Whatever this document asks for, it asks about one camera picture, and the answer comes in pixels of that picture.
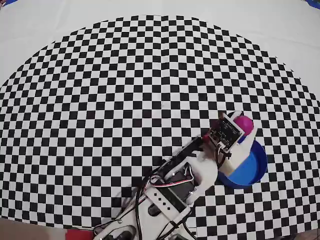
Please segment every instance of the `white floor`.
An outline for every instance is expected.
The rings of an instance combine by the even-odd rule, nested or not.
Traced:
[[[0,218],[2,240],[64,240],[66,230]]]

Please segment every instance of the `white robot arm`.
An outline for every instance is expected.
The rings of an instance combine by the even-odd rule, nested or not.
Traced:
[[[239,129],[237,125],[234,126],[234,117],[223,117],[227,119],[228,124],[231,123],[231,128]],[[232,156],[237,158],[238,162],[243,162],[249,155],[252,142],[249,137],[245,145],[238,144],[236,141],[239,138],[234,143],[228,142],[230,147],[227,152],[231,153],[231,147],[236,145],[232,149]],[[143,189],[137,193],[138,199],[107,224],[94,240],[196,239],[184,228],[183,223],[190,215],[194,202],[215,184],[218,176],[217,163],[221,157],[219,153],[215,156],[212,153],[218,152],[219,146],[221,147],[212,142],[208,144],[199,136],[194,138],[177,155],[145,178],[145,184],[141,186]],[[196,157],[190,157],[193,151],[200,148],[204,151],[198,151]],[[226,168],[230,160],[231,158],[225,161],[222,169]]]

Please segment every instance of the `black wire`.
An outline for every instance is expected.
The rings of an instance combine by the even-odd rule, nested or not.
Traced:
[[[184,229],[186,230],[186,232],[195,240],[197,240],[197,238],[192,234],[192,232],[189,230],[189,228],[187,227],[187,224],[186,222],[182,223],[183,224],[183,227]]]
[[[190,210],[190,212],[185,215],[181,221],[179,221],[177,224],[175,224],[175,222],[170,221],[170,223],[173,225],[173,227],[166,232],[166,234],[162,235],[162,236],[158,236],[156,240],[164,240],[166,237],[168,237],[175,229],[177,229],[181,224],[185,223],[188,219],[188,217],[191,215],[193,209]]]
[[[108,221],[106,223],[102,223],[102,224],[98,224],[96,225],[94,228],[93,228],[93,233],[96,235],[96,229],[97,228],[102,228],[102,229],[105,229],[109,224],[117,221],[118,219],[114,219],[114,220],[111,220],[111,221]]]
[[[166,232],[166,234],[158,237],[156,240],[164,240],[166,237],[168,237],[174,230],[176,229],[176,227],[171,228],[169,231]]]
[[[150,174],[146,175],[143,179],[142,179],[142,183],[141,185],[138,187],[138,190],[136,192],[135,195],[135,206],[136,208],[134,209],[135,212],[135,221],[136,221],[136,228],[138,231],[138,236],[139,236],[139,240],[142,240],[142,230],[141,230],[141,224],[140,224],[140,218],[139,218],[139,198],[142,195],[142,191],[145,188],[148,179],[157,172],[157,170],[159,169],[159,167],[157,167],[155,170],[153,170]]]
[[[169,222],[164,226],[164,228],[161,230],[161,232],[159,233],[159,235],[156,237],[156,239],[160,238],[161,234],[164,232],[164,230],[166,229],[166,227],[169,225]]]

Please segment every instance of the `circuit board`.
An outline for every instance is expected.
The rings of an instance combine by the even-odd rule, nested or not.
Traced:
[[[227,115],[219,118],[214,127],[209,130],[209,136],[215,146],[222,143],[222,150],[226,153],[243,136],[244,131],[230,120]]]

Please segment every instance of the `cable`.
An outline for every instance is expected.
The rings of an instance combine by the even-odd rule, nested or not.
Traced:
[[[175,229],[177,229],[181,224],[183,224],[187,221],[187,219],[191,215],[192,211],[193,211],[193,209],[191,209],[190,212],[187,215],[185,215],[182,218],[182,220],[179,221],[177,224],[174,221],[170,221],[170,223],[173,225],[173,227],[168,232],[166,232],[164,235],[158,236],[158,238],[156,240],[164,240],[166,237],[168,237]]]
[[[142,198],[142,199],[139,201],[139,204],[142,203],[146,198],[147,198],[146,196],[145,196],[144,198]],[[127,211],[127,213],[126,213],[125,215],[127,215],[129,212],[131,212],[131,210],[133,210],[135,207],[136,207],[136,206],[134,205],[130,210]],[[121,218],[116,218],[116,219],[110,220],[110,221],[108,221],[108,222],[106,222],[106,223],[101,223],[101,224],[96,225],[95,227],[93,227],[93,233],[94,233],[94,235],[95,235],[95,236],[98,235],[98,233],[97,233],[97,228],[105,229],[105,228],[106,228],[107,226],[109,226],[111,223],[116,222],[116,221],[119,221],[119,220],[121,220]]]
[[[222,146],[219,147],[218,149],[218,153],[217,153],[217,156],[219,157],[219,154],[220,154],[220,150],[222,149]]]
[[[191,175],[191,179],[185,179],[185,180],[181,180],[181,181],[176,181],[176,182],[171,182],[171,183],[165,183],[165,184],[153,184],[152,181],[150,181],[151,185],[155,188],[170,188],[170,187],[173,187],[173,186],[177,186],[177,185],[180,185],[180,184],[185,184],[185,183],[189,183],[189,182],[192,182],[195,177],[192,173],[192,169],[191,169],[191,165],[189,165],[189,168],[186,167],[185,168],[185,171],[184,171],[184,175],[186,176],[187,175],[187,170],[189,169],[189,172],[190,172],[190,175]]]
[[[116,221],[118,221],[118,219],[114,219],[114,220],[108,221],[108,222],[106,222],[106,223],[101,223],[101,224],[96,225],[96,226],[93,228],[93,233],[94,233],[94,235],[95,235],[95,236],[98,235],[98,233],[96,232],[96,229],[97,229],[97,228],[102,228],[102,229],[104,229],[104,228],[106,228],[109,224],[111,224],[111,223],[113,223],[113,222],[116,222]]]
[[[140,218],[139,218],[139,198],[142,194],[142,190],[145,189],[149,178],[158,171],[159,167],[157,167],[156,169],[154,169],[150,174],[146,175],[143,179],[142,179],[142,183],[141,185],[138,187],[137,192],[135,194],[135,221],[136,221],[136,228],[138,231],[138,236],[139,236],[139,240],[142,240],[142,230],[141,230],[141,224],[140,224]]]
[[[187,224],[186,222],[182,223],[183,224],[183,227],[184,229],[186,230],[186,232],[195,240],[197,240],[197,238],[192,234],[192,232],[189,230],[189,228],[187,227]]]
[[[161,230],[161,232],[160,232],[159,235],[156,237],[156,239],[160,238],[161,234],[164,232],[164,230],[167,228],[168,225],[169,225],[169,222],[164,226],[164,228]]]

